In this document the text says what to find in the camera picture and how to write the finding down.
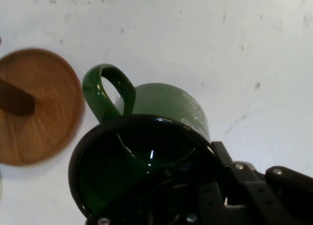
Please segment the metal screw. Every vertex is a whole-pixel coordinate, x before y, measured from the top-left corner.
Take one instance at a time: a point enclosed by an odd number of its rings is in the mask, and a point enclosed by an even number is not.
[[[283,171],[281,169],[273,169],[273,173],[277,175],[283,174]]]
[[[102,218],[98,220],[98,225],[110,225],[110,220],[107,218]]]
[[[186,220],[187,220],[187,222],[194,224],[197,221],[197,215],[196,214],[189,214]]]
[[[242,164],[235,164],[236,169],[242,170],[244,168],[244,165]]]

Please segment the wood grain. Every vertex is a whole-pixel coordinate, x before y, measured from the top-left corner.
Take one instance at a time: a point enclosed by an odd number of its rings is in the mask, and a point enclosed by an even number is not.
[[[0,110],[0,162],[35,163],[63,149],[84,110],[81,85],[71,66],[52,52],[25,49],[0,60],[0,79],[35,97],[31,115]]]

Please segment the wooden coaster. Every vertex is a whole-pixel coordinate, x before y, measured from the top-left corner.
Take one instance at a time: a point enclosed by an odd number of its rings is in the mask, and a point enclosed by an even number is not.
[[[0,110],[0,162],[35,163],[66,147],[84,110],[82,88],[72,67],[52,52],[24,49],[0,59],[0,79],[35,98],[33,114]],[[23,102],[18,106],[23,109]]]

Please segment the green ceramic mug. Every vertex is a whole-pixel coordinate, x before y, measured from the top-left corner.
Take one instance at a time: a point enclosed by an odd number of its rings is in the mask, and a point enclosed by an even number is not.
[[[104,90],[101,77],[108,79],[121,95],[115,104]],[[85,75],[83,93],[100,123],[121,115],[159,115],[187,125],[210,141],[203,109],[192,96],[180,88],[162,83],[134,87],[117,67],[101,64],[91,68]]]

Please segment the green mug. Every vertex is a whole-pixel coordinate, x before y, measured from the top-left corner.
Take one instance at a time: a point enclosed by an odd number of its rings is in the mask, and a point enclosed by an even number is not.
[[[101,77],[109,80],[121,95],[115,104],[104,90]],[[192,96],[180,88],[162,83],[134,87],[117,67],[101,64],[91,68],[85,75],[83,93],[100,123],[121,115],[159,115],[183,123],[210,142],[203,109]]]
[[[115,104],[101,77],[120,93]],[[196,147],[209,145],[202,108],[177,87],[160,83],[134,87],[118,68],[103,64],[85,75],[83,92],[100,124],[77,144],[68,178],[86,217],[101,213],[160,170],[187,171],[199,162]]]

